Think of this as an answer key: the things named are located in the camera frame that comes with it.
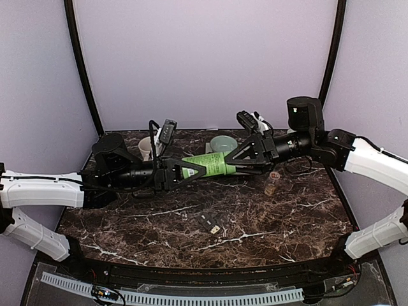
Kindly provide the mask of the clear pill bottle green label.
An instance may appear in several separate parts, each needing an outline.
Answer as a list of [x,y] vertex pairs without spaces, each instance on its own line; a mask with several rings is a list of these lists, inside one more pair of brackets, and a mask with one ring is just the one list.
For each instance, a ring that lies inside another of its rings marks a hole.
[[280,184],[281,184],[280,173],[277,171],[270,172],[265,182],[264,193],[267,196],[273,196],[277,188],[280,186]]

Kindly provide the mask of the green labelled supplement bottle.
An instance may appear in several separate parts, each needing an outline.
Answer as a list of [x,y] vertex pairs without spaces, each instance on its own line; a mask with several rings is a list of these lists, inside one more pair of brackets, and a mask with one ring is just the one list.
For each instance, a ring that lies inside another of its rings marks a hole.
[[204,166],[206,174],[204,177],[213,177],[218,175],[232,175],[237,172],[236,166],[226,164],[225,157],[230,153],[213,152],[209,154],[202,154],[198,156],[184,157],[183,161]]

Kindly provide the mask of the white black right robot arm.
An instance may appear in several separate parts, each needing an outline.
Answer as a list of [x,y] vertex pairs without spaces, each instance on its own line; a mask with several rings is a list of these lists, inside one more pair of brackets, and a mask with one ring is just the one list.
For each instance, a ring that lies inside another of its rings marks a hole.
[[[276,164],[295,157],[308,156],[337,171],[362,175],[407,194],[407,160],[342,129],[324,128],[323,109],[317,98],[298,96],[287,101],[288,124],[292,130],[281,136],[273,134],[272,126],[258,113],[241,111],[237,121],[250,134],[225,162],[242,173],[262,174]],[[350,262],[407,238],[407,204],[372,225],[339,238],[326,272],[338,277]]]

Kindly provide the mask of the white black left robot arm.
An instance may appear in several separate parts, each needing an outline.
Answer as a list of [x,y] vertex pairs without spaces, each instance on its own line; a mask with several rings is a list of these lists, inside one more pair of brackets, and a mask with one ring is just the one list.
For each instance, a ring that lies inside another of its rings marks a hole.
[[92,171],[60,175],[29,175],[1,169],[1,234],[40,251],[64,266],[76,278],[90,272],[79,242],[58,234],[28,217],[23,206],[103,208],[120,193],[144,188],[171,191],[206,175],[204,166],[174,158],[142,161],[128,151],[122,135],[102,136],[93,146]]

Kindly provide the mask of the square floral ceramic plate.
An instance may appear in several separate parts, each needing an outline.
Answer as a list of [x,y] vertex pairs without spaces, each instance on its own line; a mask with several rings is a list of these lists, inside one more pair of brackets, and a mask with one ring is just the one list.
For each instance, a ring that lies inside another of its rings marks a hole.
[[211,146],[210,146],[210,142],[207,142],[207,143],[205,144],[205,153],[206,153],[206,154],[212,154],[212,153],[214,153],[214,151],[212,150],[212,148],[211,148]]

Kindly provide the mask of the light green ceramic bowl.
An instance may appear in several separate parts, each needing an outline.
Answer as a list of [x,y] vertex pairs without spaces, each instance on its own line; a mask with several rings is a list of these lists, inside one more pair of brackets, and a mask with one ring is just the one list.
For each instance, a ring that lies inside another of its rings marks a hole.
[[226,135],[219,135],[211,139],[210,148],[213,152],[230,152],[238,147],[237,141]]

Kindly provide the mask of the white floral ceramic mug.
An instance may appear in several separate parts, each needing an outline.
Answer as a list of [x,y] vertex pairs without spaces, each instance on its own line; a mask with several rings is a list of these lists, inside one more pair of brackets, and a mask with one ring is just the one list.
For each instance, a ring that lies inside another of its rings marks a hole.
[[151,161],[156,157],[156,153],[153,152],[154,145],[154,139],[151,139],[149,136],[139,141],[138,149],[143,161]]

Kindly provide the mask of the black right frame post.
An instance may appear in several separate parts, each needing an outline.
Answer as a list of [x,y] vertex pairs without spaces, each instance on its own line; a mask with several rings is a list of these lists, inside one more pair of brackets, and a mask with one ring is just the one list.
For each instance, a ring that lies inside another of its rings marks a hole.
[[323,75],[323,79],[321,82],[321,88],[320,88],[319,96],[318,96],[322,106],[324,106],[326,102],[328,91],[329,91],[331,80],[332,80],[332,76],[333,76],[333,72],[335,69],[335,63],[337,60],[337,54],[339,51],[340,39],[342,36],[344,19],[346,15],[346,7],[347,7],[346,0],[337,1],[335,20],[334,20],[333,31],[331,35],[331,42],[330,42],[330,48],[328,52],[328,58],[326,61],[326,67],[324,69],[324,75]]

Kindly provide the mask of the black frame post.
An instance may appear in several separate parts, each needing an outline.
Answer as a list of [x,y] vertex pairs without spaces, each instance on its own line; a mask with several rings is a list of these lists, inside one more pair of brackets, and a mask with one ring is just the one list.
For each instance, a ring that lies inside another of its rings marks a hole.
[[346,15],[346,7],[347,7],[346,0],[337,1],[335,20],[334,20],[333,31],[331,35],[331,42],[330,42],[330,48],[328,52],[328,58],[326,61],[326,67],[324,69],[324,75],[323,75],[323,79],[321,82],[321,88],[320,88],[319,96],[318,96],[322,106],[324,106],[326,102],[328,91],[329,91],[331,80],[332,80],[332,76],[333,76],[333,72],[335,69],[335,63],[337,60],[337,54],[339,51],[340,39],[342,36],[344,19]]
[[76,69],[78,71],[78,76],[80,78],[80,83],[82,85],[82,90],[84,92],[87,107],[97,135],[101,136],[105,131],[103,129],[103,125],[97,110],[96,102],[91,89],[91,83],[89,81],[89,76],[87,73],[87,68],[85,67],[85,60],[82,52],[82,46],[75,15],[74,1],[64,0],[64,11],[69,31],[69,38],[71,41],[71,47],[75,58]]

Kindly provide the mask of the black left frame post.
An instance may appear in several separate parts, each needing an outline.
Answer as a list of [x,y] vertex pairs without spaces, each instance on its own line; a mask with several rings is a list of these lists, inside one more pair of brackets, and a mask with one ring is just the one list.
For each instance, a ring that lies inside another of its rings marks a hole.
[[91,89],[91,83],[89,81],[89,76],[87,73],[87,68],[85,67],[85,60],[82,52],[82,46],[75,15],[74,1],[64,0],[64,11],[69,31],[69,38],[71,41],[71,47],[75,58],[76,69],[78,71],[78,76],[80,78],[80,83],[82,85],[82,90],[84,92],[87,107],[97,135],[101,136],[105,131],[103,129],[103,125],[97,110],[96,102]]

